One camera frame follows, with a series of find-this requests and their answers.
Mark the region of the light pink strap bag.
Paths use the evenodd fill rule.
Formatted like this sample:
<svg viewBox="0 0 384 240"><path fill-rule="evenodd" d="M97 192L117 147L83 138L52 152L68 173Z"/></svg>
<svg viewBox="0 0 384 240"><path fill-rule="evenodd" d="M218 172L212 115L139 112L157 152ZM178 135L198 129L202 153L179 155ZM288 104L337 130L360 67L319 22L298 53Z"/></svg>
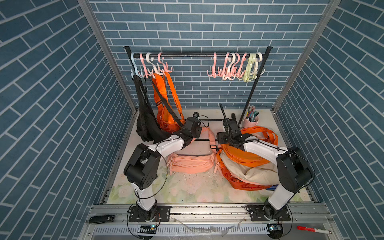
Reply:
<svg viewBox="0 0 384 240"><path fill-rule="evenodd" d="M198 174L204 173L214 168L214 174L218 171L220 166L217 160L216 140L214 133L209 127L202 129L202 134L207 134L210 142L211 153L209 155L181 155L172 153L168 156L167 166L169 168L169 175L174 173L184 174Z"/></svg>

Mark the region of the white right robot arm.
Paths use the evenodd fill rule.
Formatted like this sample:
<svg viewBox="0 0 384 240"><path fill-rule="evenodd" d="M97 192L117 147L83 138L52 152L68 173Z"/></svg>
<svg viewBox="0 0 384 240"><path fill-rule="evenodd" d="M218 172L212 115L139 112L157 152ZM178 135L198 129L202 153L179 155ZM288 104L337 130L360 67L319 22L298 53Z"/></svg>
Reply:
<svg viewBox="0 0 384 240"><path fill-rule="evenodd" d="M278 219L293 196L314 180L311 164L299 148L279 147L278 136L267 128L240 129L235 117L224 117L223 126L223 132L217 134L217 159L223 176L238 190L276 186L263 211L268 220Z"/></svg>

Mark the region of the beige bag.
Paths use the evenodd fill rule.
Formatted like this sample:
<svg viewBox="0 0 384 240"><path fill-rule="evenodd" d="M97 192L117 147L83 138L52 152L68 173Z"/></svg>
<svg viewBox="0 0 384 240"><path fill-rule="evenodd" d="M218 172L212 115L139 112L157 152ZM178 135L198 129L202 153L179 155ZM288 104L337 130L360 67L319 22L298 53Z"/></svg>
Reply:
<svg viewBox="0 0 384 240"><path fill-rule="evenodd" d="M247 167L232 161L226 153L221 153L220 157L231 175L242 182L261 186L280 183L277 166L271 162L258 167Z"/></svg>

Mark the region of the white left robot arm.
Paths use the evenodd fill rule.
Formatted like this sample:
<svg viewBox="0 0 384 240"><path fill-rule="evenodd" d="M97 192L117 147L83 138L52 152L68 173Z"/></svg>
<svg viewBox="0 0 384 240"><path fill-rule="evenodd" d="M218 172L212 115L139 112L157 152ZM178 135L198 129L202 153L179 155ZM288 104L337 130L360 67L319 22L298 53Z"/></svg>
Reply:
<svg viewBox="0 0 384 240"><path fill-rule="evenodd" d="M180 151L198 139L202 132L200 120L188 117L184 126L169 138L152 145L139 144L132 153L124 175L134 188L137 197L136 213L145 222L153 220L157 215L157 200L151 187L157 178L161 160L170 154Z"/></svg>

